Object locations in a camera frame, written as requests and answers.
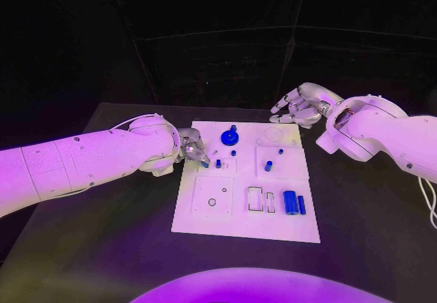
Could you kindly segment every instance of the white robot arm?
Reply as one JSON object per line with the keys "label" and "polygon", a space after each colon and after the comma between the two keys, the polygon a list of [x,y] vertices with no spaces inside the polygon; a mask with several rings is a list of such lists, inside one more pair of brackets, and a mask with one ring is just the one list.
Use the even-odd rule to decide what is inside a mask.
{"label": "white robot arm", "polygon": [[[128,131],[117,129],[131,122]],[[137,169],[161,176],[183,158],[206,165],[196,129],[144,115],[106,131],[0,151],[0,217],[43,200],[79,193]]]}
{"label": "white robot arm", "polygon": [[297,123],[310,128],[321,116],[326,132],[317,139],[327,153],[342,150],[357,161],[368,161],[379,151],[392,157],[402,170],[437,183],[437,118],[408,117],[381,96],[343,98],[314,83],[303,83],[281,99],[271,112],[274,123]]}

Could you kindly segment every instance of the blue object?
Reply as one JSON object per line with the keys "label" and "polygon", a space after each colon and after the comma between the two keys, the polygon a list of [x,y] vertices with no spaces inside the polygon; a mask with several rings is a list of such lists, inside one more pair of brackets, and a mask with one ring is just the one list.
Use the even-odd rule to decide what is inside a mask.
{"label": "blue object", "polygon": [[238,143],[236,126],[232,125],[231,129],[220,134],[222,144],[232,146]]}
{"label": "blue object", "polygon": [[294,191],[284,191],[284,204],[285,204],[285,214],[287,215],[297,215],[297,199],[295,199],[295,192]]}
{"label": "blue object", "polygon": [[272,162],[267,161],[264,171],[269,172],[272,166]]}
{"label": "blue object", "polygon": [[304,209],[303,196],[297,196],[297,202],[298,202],[300,214],[306,215],[307,214],[307,210]]}

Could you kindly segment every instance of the robotic hand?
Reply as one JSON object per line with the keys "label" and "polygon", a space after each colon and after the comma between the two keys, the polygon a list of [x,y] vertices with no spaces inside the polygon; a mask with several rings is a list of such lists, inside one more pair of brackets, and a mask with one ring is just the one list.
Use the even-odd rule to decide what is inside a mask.
{"label": "robotic hand", "polygon": [[437,118],[408,117],[381,96],[343,98],[314,83],[303,83],[281,99],[271,112],[287,106],[290,113],[269,118],[272,123],[295,123],[304,128],[327,118],[317,139],[327,153],[342,150],[357,161],[379,151],[402,170],[437,183]]}
{"label": "robotic hand", "polygon": [[[131,122],[127,131],[117,129]],[[130,175],[161,176],[181,159],[209,163],[200,133],[176,129],[154,115],[106,131],[0,151],[0,217],[43,200],[60,198]]]}

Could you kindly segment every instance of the dark table surface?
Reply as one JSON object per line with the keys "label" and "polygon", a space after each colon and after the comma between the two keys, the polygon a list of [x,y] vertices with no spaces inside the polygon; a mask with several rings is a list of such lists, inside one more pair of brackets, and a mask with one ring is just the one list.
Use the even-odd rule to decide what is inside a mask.
{"label": "dark table surface", "polygon": [[[265,122],[267,110],[101,104],[85,132],[160,113],[192,121]],[[417,178],[378,154],[366,163],[300,128],[321,244],[171,233],[183,164],[135,172],[39,204],[0,269],[1,302],[128,302],[167,281],[228,267],[297,271],[396,302],[431,302],[437,231]]]}

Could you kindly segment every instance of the white foam object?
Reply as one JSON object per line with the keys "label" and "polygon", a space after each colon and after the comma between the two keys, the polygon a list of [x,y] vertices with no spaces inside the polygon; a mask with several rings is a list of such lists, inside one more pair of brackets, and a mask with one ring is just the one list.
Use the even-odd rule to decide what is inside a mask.
{"label": "white foam object", "polygon": [[[220,134],[232,124],[239,141],[226,146]],[[295,124],[271,126],[269,123],[193,121],[210,164],[205,169],[197,161],[184,163],[173,232],[320,243],[298,128]],[[272,161],[269,172],[264,171],[268,160]],[[248,210],[249,187],[262,188],[262,211]],[[306,215],[285,215],[284,191],[304,196]]]}

